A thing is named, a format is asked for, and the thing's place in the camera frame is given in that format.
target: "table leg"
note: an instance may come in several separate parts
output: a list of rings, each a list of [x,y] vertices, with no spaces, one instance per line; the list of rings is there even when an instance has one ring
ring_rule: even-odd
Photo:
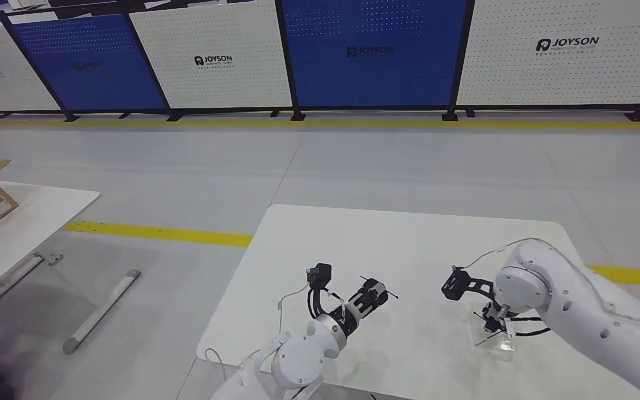
[[[9,277],[0,282],[0,296],[4,295],[15,286],[22,278],[27,276],[35,267],[38,266],[44,259],[39,255],[33,255],[31,258],[25,260]]]
[[[118,301],[120,296],[124,294],[124,292],[129,288],[129,286],[131,286],[133,281],[135,281],[136,278],[140,276],[140,274],[141,272],[136,269],[132,269],[127,273],[127,275],[120,281],[120,283],[118,283],[115,289],[113,289],[113,292],[111,292],[111,294],[109,295],[109,299],[107,300],[107,302],[101,308],[94,311],[89,316],[89,318],[87,318],[87,320],[80,326],[80,328],[78,328],[76,333],[74,333],[65,342],[64,346],[62,346],[65,354],[73,353],[78,348],[78,346],[80,346],[80,343],[82,343],[84,338],[87,337],[87,335],[89,334],[89,332],[91,332],[91,330],[93,330],[93,328],[95,328],[102,317],[104,317],[107,311],[109,311],[109,309],[113,307],[114,304],[116,304],[116,301]]]

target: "cardboard box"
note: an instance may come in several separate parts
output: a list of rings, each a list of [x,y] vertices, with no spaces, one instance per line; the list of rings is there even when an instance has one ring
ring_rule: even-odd
[[[0,219],[18,207],[18,203],[9,196],[9,193],[0,189]]]

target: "yellow floor line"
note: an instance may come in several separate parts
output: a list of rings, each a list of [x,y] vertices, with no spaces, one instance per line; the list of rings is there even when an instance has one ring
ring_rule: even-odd
[[[600,275],[622,285],[640,285],[640,269],[610,267],[607,265],[587,265]]]
[[[157,240],[215,244],[219,246],[248,247],[251,235],[225,232],[189,231],[184,229],[161,228],[157,226],[134,226],[105,224],[101,222],[77,221],[64,228],[72,232],[99,233],[103,235],[138,237]]]
[[[489,128],[489,129],[640,129],[637,122],[569,122],[569,121],[491,121],[463,120],[445,122],[416,119],[314,119],[291,122],[286,118],[264,120],[211,120],[197,121],[185,118],[177,122],[152,121],[89,121],[79,119],[67,123],[62,121],[0,121],[0,127],[359,127],[359,128]]]
[[[235,247],[249,247],[251,239],[253,238],[252,235],[239,233],[190,231],[157,226],[106,224],[91,221],[71,222],[64,229],[70,232],[86,232]],[[640,285],[640,269],[638,268],[610,267],[605,265],[587,266],[612,282],[622,285]]]

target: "metal post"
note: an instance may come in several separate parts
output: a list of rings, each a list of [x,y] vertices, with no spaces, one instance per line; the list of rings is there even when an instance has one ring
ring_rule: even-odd
[[[456,103],[458,102],[458,91],[460,90],[460,81],[462,80],[462,69],[464,67],[464,57],[467,53],[467,44],[469,43],[469,34],[471,32],[471,21],[473,20],[473,9],[475,0],[467,0],[467,7],[464,12],[464,20],[462,22],[462,33],[460,34],[460,46],[458,47],[458,58],[456,59],[456,71],[453,76],[453,86],[451,87],[451,98],[449,99],[449,107],[447,113],[442,114],[443,121],[457,121]]]
[[[640,106],[634,112],[626,113],[624,116],[629,118],[629,121],[640,122]]]
[[[280,40],[282,41],[282,53],[284,64],[287,69],[287,80],[289,81],[289,92],[291,93],[291,104],[293,105],[293,117],[291,121],[304,121],[305,114],[300,111],[298,104],[298,93],[296,92],[296,82],[293,77],[293,66],[291,65],[291,53],[289,51],[289,39],[287,38],[287,25],[282,10],[282,0],[275,0],[276,14],[278,15],[278,26],[280,28]]]
[[[24,56],[24,58],[26,58],[33,71],[36,73],[36,75],[38,75],[38,78],[40,78],[40,81],[42,81],[44,87],[47,88],[49,94],[51,94],[51,97],[53,97],[53,100],[56,102],[58,107],[60,107],[60,110],[62,110],[62,113],[67,118],[64,122],[73,122],[80,118],[79,116],[73,115],[69,110],[65,108],[64,104],[62,104],[62,100],[60,100],[56,92],[53,90],[42,71],[40,71],[40,68],[38,68],[36,63],[31,59],[31,56],[24,48],[24,46],[22,46],[22,42],[18,38],[16,32],[13,30],[13,24],[9,20],[9,16],[4,11],[0,11],[0,22],[2,22],[2,25],[4,25],[5,29],[9,33],[9,36],[11,36],[11,39],[13,39],[16,46],[18,46],[18,49],[20,49],[20,52],[22,52],[22,55]]]
[[[158,91],[158,94],[160,94],[160,98],[162,99],[162,104],[164,105],[165,112],[169,116],[169,119],[167,119],[167,121],[179,120],[182,117],[182,115],[178,115],[177,113],[175,113],[171,109],[171,106],[169,105],[167,96],[165,96],[164,90],[162,90],[162,86],[160,85],[160,81],[156,76],[156,72],[153,70],[153,66],[151,65],[149,56],[147,56],[147,52],[144,50],[144,47],[142,46],[142,41],[140,40],[140,36],[138,36],[138,32],[136,31],[136,28],[133,25],[133,21],[131,21],[131,16],[129,15],[129,10],[127,9],[127,3],[125,3],[124,0],[118,0],[118,4],[120,4],[120,7],[122,8],[122,15],[124,16],[124,19],[127,25],[129,26],[129,29],[131,30],[131,34],[133,35],[133,39],[138,45],[140,54],[142,54],[142,58],[144,59],[144,62],[147,65],[147,69],[149,70],[149,74],[151,75],[151,79],[153,80],[153,84],[156,86],[156,90]]]
[[[111,294],[109,295],[109,299],[107,302],[95,310],[89,318],[78,328],[78,330],[64,343],[62,346],[62,350],[65,354],[69,355],[76,351],[80,343],[87,337],[87,335],[93,330],[93,328],[98,325],[98,322],[107,314],[107,311],[113,307],[114,304],[118,301],[118,299],[124,294],[124,292],[131,286],[133,281],[136,280],[140,276],[140,271],[136,269],[132,269],[127,273],[127,275],[122,278],[120,283],[113,289]]]

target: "blue pegboard panel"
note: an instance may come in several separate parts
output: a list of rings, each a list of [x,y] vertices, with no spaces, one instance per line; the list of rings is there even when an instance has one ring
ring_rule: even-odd
[[[14,28],[68,110],[164,108],[123,15],[33,22]]]
[[[282,0],[299,105],[447,105],[466,3]]]

